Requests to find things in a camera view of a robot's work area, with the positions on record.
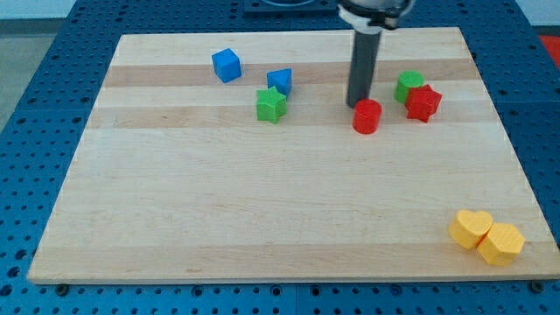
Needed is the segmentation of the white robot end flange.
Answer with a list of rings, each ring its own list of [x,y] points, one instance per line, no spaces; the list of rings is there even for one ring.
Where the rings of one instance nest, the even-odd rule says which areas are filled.
[[[415,0],[338,0],[339,17],[362,34],[393,31],[408,15]]]

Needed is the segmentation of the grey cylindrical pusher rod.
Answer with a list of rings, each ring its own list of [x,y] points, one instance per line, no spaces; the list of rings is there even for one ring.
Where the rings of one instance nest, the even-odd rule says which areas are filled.
[[[354,109],[357,102],[367,99],[370,94],[375,72],[381,34],[355,32],[353,53],[348,76],[346,105]]]

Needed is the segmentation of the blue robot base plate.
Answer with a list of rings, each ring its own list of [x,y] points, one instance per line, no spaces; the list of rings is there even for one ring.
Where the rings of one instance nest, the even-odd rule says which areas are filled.
[[[337,3],[333,0],[242,0],[241,3],[245,16],[337,11]]]

